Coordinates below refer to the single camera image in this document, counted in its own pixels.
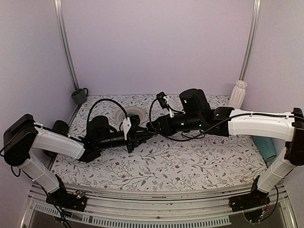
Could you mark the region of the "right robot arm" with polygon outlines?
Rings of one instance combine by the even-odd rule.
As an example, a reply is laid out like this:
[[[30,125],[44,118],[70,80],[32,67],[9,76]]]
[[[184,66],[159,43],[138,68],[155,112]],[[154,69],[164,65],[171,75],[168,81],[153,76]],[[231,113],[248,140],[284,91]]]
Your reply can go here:
[[[167,114],[147,123],[150,131],[170,138],[183,131],[200,130],[202,134],[228,137],[250,135],[277,138],[285,147],[270,168],[255,179],[246,195],[249,207],[256,207],[281,179],[304,163],[304,116],[300,108],[272,114],[244,111],[233,107],[211,109],[203,90],[188,89],[179,95],[183,113]]]

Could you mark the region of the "white ribbed vase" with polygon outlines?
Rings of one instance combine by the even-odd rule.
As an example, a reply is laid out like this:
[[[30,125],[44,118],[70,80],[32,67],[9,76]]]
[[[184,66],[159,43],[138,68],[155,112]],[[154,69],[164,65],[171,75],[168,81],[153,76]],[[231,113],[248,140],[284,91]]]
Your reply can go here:
[[[233,107],[235,109],[240,109],[246,94],[247,83],[243,80],[237,80],[236,85],[234,86],[230,100],[229,107]]]

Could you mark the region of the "black cylinder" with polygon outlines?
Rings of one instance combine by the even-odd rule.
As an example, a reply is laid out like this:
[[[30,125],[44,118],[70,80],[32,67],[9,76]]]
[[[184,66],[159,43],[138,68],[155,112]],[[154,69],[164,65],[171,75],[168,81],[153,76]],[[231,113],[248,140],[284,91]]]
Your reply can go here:
[[[56,120],[53,124],[52,131],[63,136],[68,136],[69,125],[62,120]]]

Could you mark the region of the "floral tablecloth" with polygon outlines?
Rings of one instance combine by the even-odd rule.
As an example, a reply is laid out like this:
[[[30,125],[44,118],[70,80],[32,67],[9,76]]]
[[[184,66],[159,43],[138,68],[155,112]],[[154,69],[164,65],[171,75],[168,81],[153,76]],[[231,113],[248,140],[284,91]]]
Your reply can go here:
[[[90,163],[59,154],[51,171],[65,183],[92,188],[184,191],[252,184],[267,169],[249,136],[181,138],[155,136],[132,153],[108,149]]]

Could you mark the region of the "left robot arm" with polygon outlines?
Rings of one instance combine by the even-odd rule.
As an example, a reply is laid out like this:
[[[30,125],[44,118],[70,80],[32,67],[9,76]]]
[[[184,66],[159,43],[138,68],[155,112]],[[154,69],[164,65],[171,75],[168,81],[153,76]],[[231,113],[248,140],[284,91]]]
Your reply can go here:
[[[81,162],[91,162],[100,157],[101,151],[125,146],[131,153],[136,147],[156,135],[139,126],[138,115],[123,120],[123,129],[110,126],[106,116],[96,116],[86,125],[85,137],[78,139],[58,134],[34,121],[30,114],[23,115],[3,134],[4,161],[24,171],[41,185],[60,206],[67,206],[71,197],[59,184],[59,178],[48,171],[33,154],[38,148],[69,156]]]

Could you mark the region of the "front aluminium rail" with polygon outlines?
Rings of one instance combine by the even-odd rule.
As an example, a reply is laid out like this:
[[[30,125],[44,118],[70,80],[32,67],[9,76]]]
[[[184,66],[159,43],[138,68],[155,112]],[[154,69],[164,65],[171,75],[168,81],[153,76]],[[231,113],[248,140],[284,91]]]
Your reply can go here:
[[[233,211],[231,197],[246,194],[249,184],[210,190],[128,191],[67,184],[69,192],[83,190],[83,212],[69,210],[72,228],[297,228],[285,187],[271,190],[269,210],[254,223],[259,207]]]

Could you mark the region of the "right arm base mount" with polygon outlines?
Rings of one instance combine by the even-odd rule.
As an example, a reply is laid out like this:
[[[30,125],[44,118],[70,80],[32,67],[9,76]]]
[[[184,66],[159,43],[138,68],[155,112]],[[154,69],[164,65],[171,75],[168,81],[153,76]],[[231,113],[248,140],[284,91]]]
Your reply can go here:
[[[269,209],[270,198],[268,194],[253,194],[247,193],[239,196],[234,196],[229,198],[228,205],[231,207],[233,212],[245,211],[248,209],[254,209],[249,212],[244,212],[244,218],[250,223],[258,223],[262,220],[265,213]]]

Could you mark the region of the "swirl patterned bowl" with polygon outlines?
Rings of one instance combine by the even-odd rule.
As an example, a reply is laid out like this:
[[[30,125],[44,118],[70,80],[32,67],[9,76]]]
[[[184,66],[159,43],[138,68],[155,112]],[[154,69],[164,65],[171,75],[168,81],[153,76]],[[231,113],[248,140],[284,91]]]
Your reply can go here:
[[[140,125],[144,125],[148,121],[148,115],[146,112],[137,106],[127,106],[124,108],[127,112],[128,117],[133,115],[138,115],[140,118]],[[125,118],[124,112],[121,109],[118,109],[114,112],[114,120],[120,124]]]

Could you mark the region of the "grey mug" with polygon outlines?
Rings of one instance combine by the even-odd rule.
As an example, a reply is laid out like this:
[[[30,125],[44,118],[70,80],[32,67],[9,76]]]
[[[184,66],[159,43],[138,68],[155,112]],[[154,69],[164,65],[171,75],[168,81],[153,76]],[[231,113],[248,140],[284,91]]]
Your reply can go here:
[[[88,89],[87,88],[79,88],[71,94],[71,97],[72,97],[73,101],[77,105],[84,104],[87,100],[87,96],[88,96]]]

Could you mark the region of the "aluminium post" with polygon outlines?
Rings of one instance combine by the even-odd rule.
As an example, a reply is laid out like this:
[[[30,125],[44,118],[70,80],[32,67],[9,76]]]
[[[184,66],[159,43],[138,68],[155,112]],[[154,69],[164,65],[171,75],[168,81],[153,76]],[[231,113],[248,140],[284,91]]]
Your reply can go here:
[[[252,10],[252,17],[250,22],[250,28],[249,28],[249,35],[247,39],[247,46],[245,50],[245,55],[242,63],[242,67],[240,70],[239,80],[245,81],[247,69],[250,62],[250,57],[254,45],[254,39],[256,35],[256,30],[258,26],[258,20],[259,20],[259,13],[260,13],[260,7],[261,7],[261,0],[254,0],[253,1],[253,10]]]
[[[59,29],[59,34],[66,58],[66,63],[69,71],[69,75],[71,77],[72,85],[75,90],[79,89],[78,80],[76,77],[76,71],[74,67],[74,63],[72,60],[72,55],[69,48],[69,42],[68,42],[68,36],[67,36],[67,30],[65,27],[65,20],[64,20],[64,13],[62,8],[62,1],[61,0],[54,0],[54,6],[55,6],[55,14],[57,18],[57,25]]]

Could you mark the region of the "teal cup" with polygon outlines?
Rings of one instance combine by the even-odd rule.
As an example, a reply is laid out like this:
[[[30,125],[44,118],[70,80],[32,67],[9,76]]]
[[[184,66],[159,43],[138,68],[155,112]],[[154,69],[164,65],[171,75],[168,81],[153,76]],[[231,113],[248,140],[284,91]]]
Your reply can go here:
[[[252,136],[252,139],[259,149],[265,162],[271,162],[276,158],[277,153],[273,141],[269,137]]]

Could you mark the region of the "left aluminium post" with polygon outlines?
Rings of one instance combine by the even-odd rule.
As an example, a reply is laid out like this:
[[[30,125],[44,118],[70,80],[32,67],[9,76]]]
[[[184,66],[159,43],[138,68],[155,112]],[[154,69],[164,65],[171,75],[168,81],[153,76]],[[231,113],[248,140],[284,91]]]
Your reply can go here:
[[[57,18],[57,25],[59,29],[59,34],[66,58],[66,63],[69,71],[69,75],[71,77],[72,85],[75,90],[79,89],[78,80],[76,77],[76,71],[74,67],[74,63],[72,60],[72,55],[69,48],[69,42],[68,42],[68,36],[67,36],[67,30],[65,27],[65,20],[64,20],[64,13],[62,8],[62,1],[61,0],[54,0],[54,6],[55,6],[55,14]]]

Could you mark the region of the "right aluminium post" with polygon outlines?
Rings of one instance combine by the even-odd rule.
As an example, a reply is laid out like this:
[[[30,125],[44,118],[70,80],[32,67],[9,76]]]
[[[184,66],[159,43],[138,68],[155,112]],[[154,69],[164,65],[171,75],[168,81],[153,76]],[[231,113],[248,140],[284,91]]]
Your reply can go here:
[[[247,39],[247,46],[245,50],[245,55],[242,63],[242,67],[240,70],[239,80],[245,81],[247,69],[250,62],[250,57],[254,45],[254,39],[256,35],[256,30],[258,26],[258,20],[259,20],[259,13],[260,13],[260,7],[261,7],[261,0],[254,0],[253,1],[253,10],[252,10],[252,17],[250,22],[250,28],[249,28],[249,35]]]

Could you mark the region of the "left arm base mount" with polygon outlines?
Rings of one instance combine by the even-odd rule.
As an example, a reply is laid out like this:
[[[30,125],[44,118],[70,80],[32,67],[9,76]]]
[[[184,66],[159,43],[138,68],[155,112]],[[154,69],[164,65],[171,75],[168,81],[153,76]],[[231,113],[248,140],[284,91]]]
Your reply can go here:
[[[65,189],[58,189],[47,194],[46,203],[61,208],[84,212],[88,198],[78,193],[68,193]]]

